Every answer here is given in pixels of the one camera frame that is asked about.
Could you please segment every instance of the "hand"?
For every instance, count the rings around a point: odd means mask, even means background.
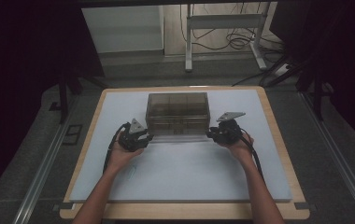
[[[144,149],[140,148],[135,152],[126,151],[120,144],[119,138],[121,133],[117,135],[117,140],[111,149],[111,156],[108,161],[108,166],[106,170],[118,172],[121,170],[128,162],[135,156],[140,155]]]
[[[243,133],[242,136],[253,145],[254,139],[251,138],[250,135]],[[241,163],[247,161],[248,159],[252,161],[251,150],[242,140],[237,141],[233,145],[219,144],[219,146],[230,149],[233,156],[236,157]]]

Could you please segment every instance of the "forearm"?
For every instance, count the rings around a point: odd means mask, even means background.
[[[241,164],[248,181],[253,222],[285,223],[252,158],[246,157],[241,160]]]
[[[73,223],[101,223],[111,186],[118,171],[106,170],[82,205]]]

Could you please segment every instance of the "wooden board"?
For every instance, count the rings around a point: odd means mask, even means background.
[[[264,114],[267,118],[274,142],[277,146],[277,153],[282,162],[284,171],[288,178],[289,186],[291,188],[292,200],[289,202],[278,203],[284,218],[307,218],[309,216],[308,210],[296,210],[294,203],[303,203],[305,201],[303,192],[300,189],[297,178],[291,166],[291,161],[287,154],[283,140],[280,136],[275,118],[272,114],[271,107],[266,98],[265,92],[259,87],[204,87],[204,88],[146,88],[146,89],[123,89],[123,90],[106,90],[103,92],[95,115],[92,120],[92,125],[88,132],[86,141],[84,143],[82,152],[80,154],[76,170],[72,176],[69,185],[65,202],[69,202],[69,196],[72,191],[73,185],[76,182],[81,165],[84,161],[87,149],[91,142],[93,130],[99,113],[102,109],[102,104],[108,92],[132,92],[132,91],[213,91],[213,90],[256,90],[261,99]],[[73,217],[81,204],[76,204],[72,210],[61,210],[61,216],[65,218]],[[106,207],[105,217],[108,218],[179,218],[179,219],[237,219],[237,218],[251,218],[250,206],[248,203],[110,203]]]

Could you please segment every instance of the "gray floor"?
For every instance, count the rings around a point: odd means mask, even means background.
[[[99,78],[111,88],[231,85],[259,72],[251,54],[197,55],[192,73],[184,72],[181,57],[145,58],[126,55],[113,60],[102,56],[106,77]],[[259,77],[243,84],[257,85]],[[71,174],[90,126],[102,89],[81,79],[84,92],[78,97],[76,109],[68,125],[82,125],[78,142],[66,136],[41,190],[29,223],[69,223],[53,211],[64,198]],[[315,209],[307,220],[288,223],[355,223],[355,200],[336,168],[323,138],[299,93],[294,88],[295,77],[266,89],[266,93],[305,198]],[[58,129],[59,112],[49,111],[57,102],[56,87],[43,94],[42,107],[20,150],[0,178],[0,223],[11,223],[21,205],[50,142]],[[323,100],[323,115],[337,145],[355,174],[355,132],[328,102]],[[171,223],[170,221],[116,221],[117,223]],[[186,221],[184,223],[203,223]],[[245,223],[244,221],[208,221],[208,223]]]

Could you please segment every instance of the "metal rail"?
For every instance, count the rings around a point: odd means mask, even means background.
[[[38,167],[37,173],[26,192],[25,197],[21,203],[20,209],[17,212],[17,215],[14,218],[12,223],[14,224],[22,224],[27,223],[29,221],[30,216],[35,208],[36,202],[38,197],[41,193],[41,190],[44,187],[46,182],[47,176],[50,173],[50,169],[52,167],[53,162],[55,161],[55,157],[58,154],[59,147],[64,139],[64,134],[66,133],[67,126],[71,115],[74,113],[78,104],[78,96],[73,96],[69,107],[71,108],[64,124],[61,124],[58,127],[56,134],[54,135],[50,146],[45,154],[43,161],[41,162],[40,166]]]
[[[301,92],[300,96],[305,102],[307,109],[310,111],[312,119],[315,121],[320,133],[322,134],[326,146],[329,152],[331,153],[335,166],[337,167],[338,171],[340,172],[340,175],[343,177],[349,191],[355,199],[355,174],[353,174],[352,170],[350,169],[346,159],[344,158],[338,145],[335,143],[334,139],[330,135],[329,130],[327,129],[324,122],[319,120],[315,115],[314,111],[312,110],[312,102],[309,99],[309,96],[306,93]]]

